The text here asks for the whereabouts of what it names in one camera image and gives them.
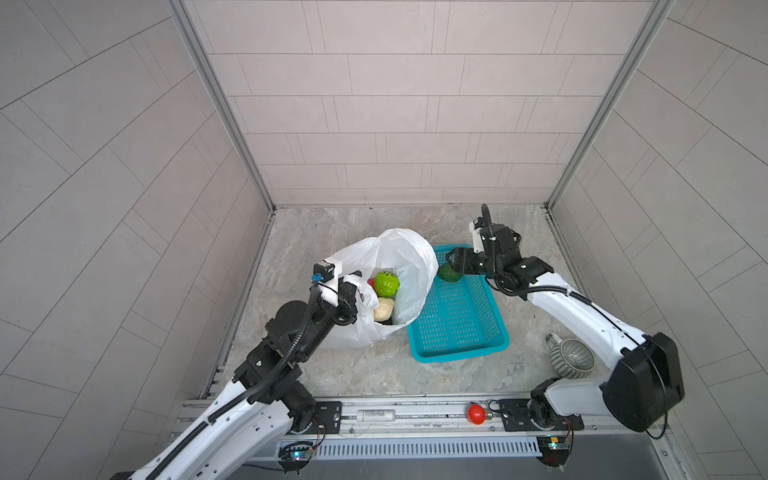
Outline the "cream custard apple fruit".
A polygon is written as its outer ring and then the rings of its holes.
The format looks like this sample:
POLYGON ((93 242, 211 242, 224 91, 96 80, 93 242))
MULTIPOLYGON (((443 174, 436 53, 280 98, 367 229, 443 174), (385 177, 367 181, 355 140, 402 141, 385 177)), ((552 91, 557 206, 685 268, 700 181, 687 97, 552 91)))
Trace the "cream custard apple fruit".
POLYGON ((392 298, 379 297, 374 309, 374 321, 379 324, 391 324, 395 301, 392 298))

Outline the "bright green apple fruit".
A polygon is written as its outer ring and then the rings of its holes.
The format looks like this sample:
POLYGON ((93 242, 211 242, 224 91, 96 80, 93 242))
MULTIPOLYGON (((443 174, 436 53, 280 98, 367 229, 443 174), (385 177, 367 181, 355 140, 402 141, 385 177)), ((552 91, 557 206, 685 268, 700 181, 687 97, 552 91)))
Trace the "bright green apple fruit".
POLYGON ((382 271, 375 277, 375 291, 379 297, 393 298, 400 288, 399 278, 391 272, 382 271))

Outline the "smooth green mango fruit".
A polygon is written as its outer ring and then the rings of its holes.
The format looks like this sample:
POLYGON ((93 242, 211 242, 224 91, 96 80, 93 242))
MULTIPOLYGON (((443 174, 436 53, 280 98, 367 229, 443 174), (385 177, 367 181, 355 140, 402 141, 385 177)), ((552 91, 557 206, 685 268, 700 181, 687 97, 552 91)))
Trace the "smooth green mango fruit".
POLYGON ((437 277, 448 283, 457 283, 463 278, 461 269, 455 269, 448 263, 439 266, 437 277))

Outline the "white plastic bag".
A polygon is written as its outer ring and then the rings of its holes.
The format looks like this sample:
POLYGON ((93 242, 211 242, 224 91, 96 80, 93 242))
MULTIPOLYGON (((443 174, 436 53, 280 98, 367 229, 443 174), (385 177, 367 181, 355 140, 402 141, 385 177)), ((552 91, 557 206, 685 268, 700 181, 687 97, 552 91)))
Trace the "white plastic bag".
POLYGON ((323 259, 313 274, 322 298, 344 310, 321 346, 359 349, 410 325, 426 304, 438 261, 413 230, 394 228, 323 259))

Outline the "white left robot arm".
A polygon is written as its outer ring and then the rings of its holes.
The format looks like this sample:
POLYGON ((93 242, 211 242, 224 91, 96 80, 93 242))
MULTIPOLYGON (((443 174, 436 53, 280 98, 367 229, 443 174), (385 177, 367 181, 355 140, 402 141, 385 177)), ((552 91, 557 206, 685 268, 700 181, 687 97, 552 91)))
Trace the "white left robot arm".
POLYGON ((299 382, 307 361, 336 326, 353 324, 367 283, 315 281, 307 301, 281 306, 266 336, 207 409, 160 454, 119 479, 225 479, 261 447, 312 422, 315 398, 299 382))

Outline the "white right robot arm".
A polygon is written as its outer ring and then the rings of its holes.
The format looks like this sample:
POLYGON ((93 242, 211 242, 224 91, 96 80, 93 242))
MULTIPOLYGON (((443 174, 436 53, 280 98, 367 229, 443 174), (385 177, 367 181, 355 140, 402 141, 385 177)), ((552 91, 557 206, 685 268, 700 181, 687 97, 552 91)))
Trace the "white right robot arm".
POLYGON ((479 275, 500 293, 544 310, 574 333, 605 364, 610 375, 597 379, 551 379, 531 393, 534 422, 548 428, 553 418, 612 416, 624 427, 644 432, 685 397, 676 343, 648 335, 610 314, 572 287, 545 261, 525 257, 520 236, 503 224, 471 222, 472 244, 446 256, 450 268, 479 275))

